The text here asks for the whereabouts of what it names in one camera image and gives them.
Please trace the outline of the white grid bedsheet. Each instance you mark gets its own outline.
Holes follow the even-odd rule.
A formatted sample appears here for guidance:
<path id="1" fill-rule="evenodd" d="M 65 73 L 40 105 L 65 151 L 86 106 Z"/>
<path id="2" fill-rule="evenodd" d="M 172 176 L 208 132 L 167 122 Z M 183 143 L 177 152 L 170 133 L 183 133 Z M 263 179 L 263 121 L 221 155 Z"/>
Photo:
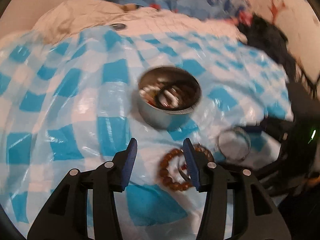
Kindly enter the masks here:
<path id="1" fill-rule="evenodd" d="M 138 36 L 160 33 L 186 33 L 194 31 L 198 34 L 212 34 L 217 37 L 228 37 L 246 41 L 247 39 L 237 27 L 224 20 L 201 21 L 184 14 L 174 13 L 169 10 L 157 11 L 151 7 L 143 7 L 106 24 L 123 23 L 126 29 L 120 31 L 121 35 Z"/>

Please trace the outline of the silver tin lid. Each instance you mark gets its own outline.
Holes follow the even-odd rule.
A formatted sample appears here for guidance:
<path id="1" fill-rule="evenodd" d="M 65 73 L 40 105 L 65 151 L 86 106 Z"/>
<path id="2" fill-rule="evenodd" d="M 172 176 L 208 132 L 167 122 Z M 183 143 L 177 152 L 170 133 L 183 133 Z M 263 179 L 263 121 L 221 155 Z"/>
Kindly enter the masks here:
<path id="1" fill-rule="evenodd" d="M 110 24 L 109 26 L 116 31 L 124 30 L 127 28 L 127 26 L 123 23 L 114 23 L 114 24 Z"/>

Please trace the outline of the round silver metal tin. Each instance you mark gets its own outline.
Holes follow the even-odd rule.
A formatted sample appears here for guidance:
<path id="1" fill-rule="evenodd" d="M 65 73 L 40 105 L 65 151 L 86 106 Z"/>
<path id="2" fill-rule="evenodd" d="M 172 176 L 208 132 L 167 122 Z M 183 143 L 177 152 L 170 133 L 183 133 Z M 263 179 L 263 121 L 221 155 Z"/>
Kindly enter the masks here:
<path id="1" fill-rule="evenodd" d="M 143 120 L 156 129 L 174 131 L 188 122 L 202 90 L 189 72 L 174 66 L 146 71 L 138 80 L 137 105 Z"/>

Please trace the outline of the blue checkered plastic sheet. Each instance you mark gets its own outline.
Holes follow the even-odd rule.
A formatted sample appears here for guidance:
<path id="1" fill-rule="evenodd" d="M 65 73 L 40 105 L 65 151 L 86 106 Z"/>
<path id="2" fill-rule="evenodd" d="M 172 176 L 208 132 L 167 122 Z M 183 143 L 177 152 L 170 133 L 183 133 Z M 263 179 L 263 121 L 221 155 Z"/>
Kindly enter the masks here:
<path id="1" fill-rule="evenodd" d="M 176 131 L 146 124 L 133 97 L 140 76 L 159 66 L 188 71 L 202 88 Z M 292 120 L 286 82 L 264 52 L 225 36 L 95 27 L 46 45 L 25 34 L 1 49 L 1 205 L 26 236 L 69 170 L 95 169 L 136 138 L 130 184 L 116 194 L 124 239 L 195 239 L 206 196 L 162 186 L 161 158 L 185 138 L 214 151 L 226 128 L 266 115 Z"/>

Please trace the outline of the white striped pillow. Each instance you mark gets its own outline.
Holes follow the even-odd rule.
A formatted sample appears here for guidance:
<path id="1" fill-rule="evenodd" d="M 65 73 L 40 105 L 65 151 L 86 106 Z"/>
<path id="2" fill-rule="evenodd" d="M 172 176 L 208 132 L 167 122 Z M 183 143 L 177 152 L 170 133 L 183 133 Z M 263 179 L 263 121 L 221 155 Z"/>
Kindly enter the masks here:
<path id="1" fill-rule="evenodd" d="M 106 25 L 127 14 L 123 5 L 103 0 L 68 0 L 42 15 L 33 30 L 45 43 L 56 44 L 80 31 Z"/>

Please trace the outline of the black clothing pile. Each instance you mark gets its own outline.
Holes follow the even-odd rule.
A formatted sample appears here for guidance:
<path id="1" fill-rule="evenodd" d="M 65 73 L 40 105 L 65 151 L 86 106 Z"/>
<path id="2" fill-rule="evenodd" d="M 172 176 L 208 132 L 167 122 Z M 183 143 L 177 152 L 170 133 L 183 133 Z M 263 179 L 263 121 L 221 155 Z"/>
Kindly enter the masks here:
<path id="1" fill-rule="evenodd" d="M 290 81 L 301 83 L 311 98 L 319 97 L 319 80 L 312 82 L 301 59 L 287 48 L 288 38 L 274 24 L 256 14 L 238 18 L 237 28 L 247 38 L 247 45 L 264 51 L 274 62 L 284 67 Z"/>

